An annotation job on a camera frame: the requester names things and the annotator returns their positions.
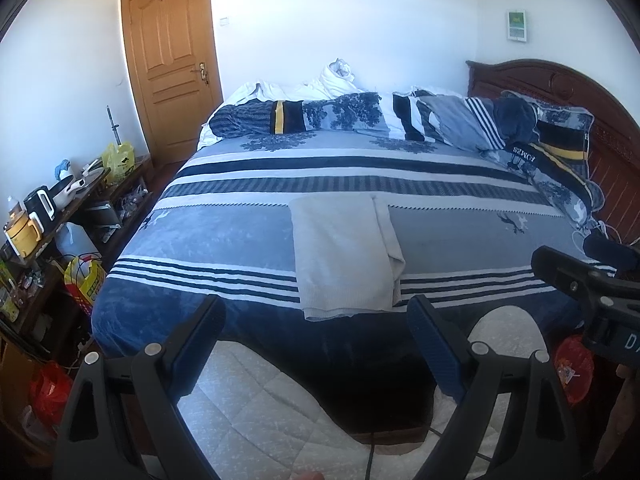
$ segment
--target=door lock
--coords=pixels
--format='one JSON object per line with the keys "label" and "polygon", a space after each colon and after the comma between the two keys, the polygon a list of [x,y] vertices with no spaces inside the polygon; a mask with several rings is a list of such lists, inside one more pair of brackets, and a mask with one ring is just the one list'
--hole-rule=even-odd
{"label": "door lock", "polygon": [[200,72],[200,79],[209,85],[209,73],[207,73],[207,66],[204,63],[200,63],[200,68],[190,70],[190,72]]}

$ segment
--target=red object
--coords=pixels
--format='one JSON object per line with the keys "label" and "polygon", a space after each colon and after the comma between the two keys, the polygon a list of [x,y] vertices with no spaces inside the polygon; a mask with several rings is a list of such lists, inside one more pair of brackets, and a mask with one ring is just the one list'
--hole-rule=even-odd
{"label": "red object", "polygon": [[582,344],[582,336],[572,335],[560,343],[554,366],[569,404],[578,404],[593,380],[593,354]]}
{"label": "red object", "polygon": [[72,385],[71,378],[53,361],[45,364],[31,381],[29,400],[33,413],[52,434],[57,434]]}

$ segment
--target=white container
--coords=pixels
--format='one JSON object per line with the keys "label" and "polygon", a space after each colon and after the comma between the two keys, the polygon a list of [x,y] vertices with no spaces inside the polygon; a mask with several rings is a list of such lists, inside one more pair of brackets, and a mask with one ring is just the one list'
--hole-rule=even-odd
{"label": "white container", "polygon": [[56,247],[63,256],[67,256],[67,261],[83,254],[95,254],[96,258],[102,258],[86,231],[71,222],[64,224],[57,232]]}

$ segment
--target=human hand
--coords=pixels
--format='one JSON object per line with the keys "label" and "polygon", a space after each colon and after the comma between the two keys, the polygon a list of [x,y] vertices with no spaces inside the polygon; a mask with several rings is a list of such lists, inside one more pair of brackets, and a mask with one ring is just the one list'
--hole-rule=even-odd
{"label": "human hand", "polygon": [[613,456],[636,418],[636,414],[640,411],[640,370],[619,365],[616,375],[625,382],[611,410],[607,429],[600,440],[596,458],[593,460],[593,468],[596,471],[600,471]]}

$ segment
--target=blue gripper pad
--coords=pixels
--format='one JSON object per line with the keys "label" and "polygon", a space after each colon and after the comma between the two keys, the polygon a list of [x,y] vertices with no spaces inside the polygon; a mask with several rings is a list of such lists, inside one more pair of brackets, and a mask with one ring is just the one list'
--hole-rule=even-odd
{"label": "blue gripper pad", "polygon": [[414,296],[406,309],[409,330],[438,386],[460,404],[466,394],[463,365],[468,341],[458,327],[444,321],[425,296]]}

